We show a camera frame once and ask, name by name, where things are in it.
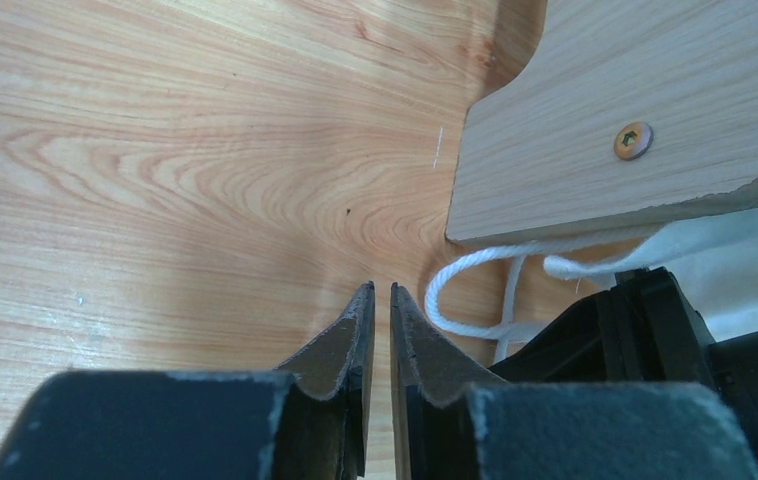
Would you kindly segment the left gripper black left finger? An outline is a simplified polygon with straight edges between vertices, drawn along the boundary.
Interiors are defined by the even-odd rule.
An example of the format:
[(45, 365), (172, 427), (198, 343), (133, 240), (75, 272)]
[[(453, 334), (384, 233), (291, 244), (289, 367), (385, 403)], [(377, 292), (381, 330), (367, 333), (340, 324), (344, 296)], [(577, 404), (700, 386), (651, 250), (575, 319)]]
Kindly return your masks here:
[(375, 288), (270, 370), (69, 370), (0, 447), (0, 479), (357, 479), (366, 470)]

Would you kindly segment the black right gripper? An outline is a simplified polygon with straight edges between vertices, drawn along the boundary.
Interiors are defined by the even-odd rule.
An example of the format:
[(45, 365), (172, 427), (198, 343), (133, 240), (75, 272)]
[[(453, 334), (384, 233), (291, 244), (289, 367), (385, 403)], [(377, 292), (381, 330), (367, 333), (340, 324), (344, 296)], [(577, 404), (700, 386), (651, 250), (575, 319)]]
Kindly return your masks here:
[(617, 275), (490, 369), (514, 383), (700, 383), (732, 408), (758, 460), (758, 331), (716, 341), (664, 268)]

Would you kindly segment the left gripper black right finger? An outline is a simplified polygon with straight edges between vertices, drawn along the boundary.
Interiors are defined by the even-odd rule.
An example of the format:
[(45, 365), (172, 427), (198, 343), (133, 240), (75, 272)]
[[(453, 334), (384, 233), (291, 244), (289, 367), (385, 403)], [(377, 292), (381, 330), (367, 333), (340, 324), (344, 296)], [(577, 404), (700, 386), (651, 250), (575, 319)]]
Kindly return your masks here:
[(401, 479), (758, 479), (733, 412), (693, 383), (510, 383), (390, 296)]

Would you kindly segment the pink unicorn drawstring bag blanket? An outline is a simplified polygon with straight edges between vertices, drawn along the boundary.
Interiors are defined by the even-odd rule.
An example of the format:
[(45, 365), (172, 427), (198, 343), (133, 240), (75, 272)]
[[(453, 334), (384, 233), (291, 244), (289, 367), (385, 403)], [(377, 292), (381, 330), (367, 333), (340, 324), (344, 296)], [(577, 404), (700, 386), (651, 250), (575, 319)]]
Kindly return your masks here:
[[(545, 273), (561, 280), (589, 281), (610, 288), (619, 273), (663, 267), (671, 272), (709, 331), (720, 340), (758, 331), (758, 208), (577, 237), (487, 247), (464, 255), (438, 271), (424, 295), (427, 318), (452, 334), (494, 340), (501, 361), (512, 344), (531, 343), (542, 326), (517, 321), (514, 302), (526, 258), (540, 255)], [(439, 296), (457, 274), (491, 261), (508, 260), (502, 318), (482, 327), (446, 318)]]

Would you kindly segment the wooden striped pet bed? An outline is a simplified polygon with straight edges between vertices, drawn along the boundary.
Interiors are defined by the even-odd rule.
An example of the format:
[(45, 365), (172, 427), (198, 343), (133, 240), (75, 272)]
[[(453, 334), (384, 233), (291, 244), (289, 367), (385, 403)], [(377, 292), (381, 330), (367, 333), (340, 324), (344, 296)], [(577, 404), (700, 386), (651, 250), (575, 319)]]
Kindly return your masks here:
[(450, 241), (758, 208), (758, 1), (503, 1), (492, 40)]

